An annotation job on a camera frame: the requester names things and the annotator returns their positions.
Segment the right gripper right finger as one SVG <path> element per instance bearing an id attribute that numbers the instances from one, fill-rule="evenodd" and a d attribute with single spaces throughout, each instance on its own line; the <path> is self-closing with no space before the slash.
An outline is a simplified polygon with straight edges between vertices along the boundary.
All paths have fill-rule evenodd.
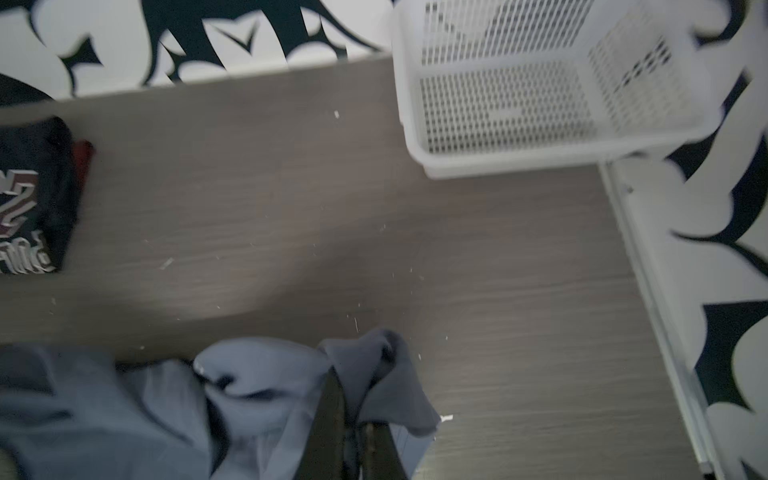
<path id="1" fill-rule="evenodd" d="M 360 435 L 360 470 L 363 480 L 408 479 L 388 424 L 365 423 Z"/>

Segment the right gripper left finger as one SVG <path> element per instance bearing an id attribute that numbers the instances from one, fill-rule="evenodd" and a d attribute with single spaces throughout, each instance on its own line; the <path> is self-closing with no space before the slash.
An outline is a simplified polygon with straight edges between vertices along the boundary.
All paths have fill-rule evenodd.
<path id="1" fill-rule="evenodd" d="M 345 442 L 345 396 L 339 376 L 331 368 L 294 479 L 348 479 Z"/>

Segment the blue-grey tank top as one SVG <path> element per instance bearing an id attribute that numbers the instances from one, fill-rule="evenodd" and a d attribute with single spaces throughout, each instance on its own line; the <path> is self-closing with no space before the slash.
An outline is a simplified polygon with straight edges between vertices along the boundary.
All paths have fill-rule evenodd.
<path id="1" fill-rule="evenodd" d="M 119 363 L 106 353 L 1 350 L 1 451 L 23 479 L 291 479 L 323 390 L 336 380 L 341 473 L 362 476 L 364 430 L 383 426 L 412 475 L 441 417 L 407 343 L 375 329 L 316 347 L 217 342 L 194 359 Z"/>

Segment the navy tank top red trim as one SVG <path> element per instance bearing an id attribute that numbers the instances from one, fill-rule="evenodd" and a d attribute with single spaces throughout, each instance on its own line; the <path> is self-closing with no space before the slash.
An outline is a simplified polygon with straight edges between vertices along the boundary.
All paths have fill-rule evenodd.
<path id="1" fill-rule="evenodd" d="M 3 274 L 62 268 L 94 154 L 57 116 L 1 128 Z"/>

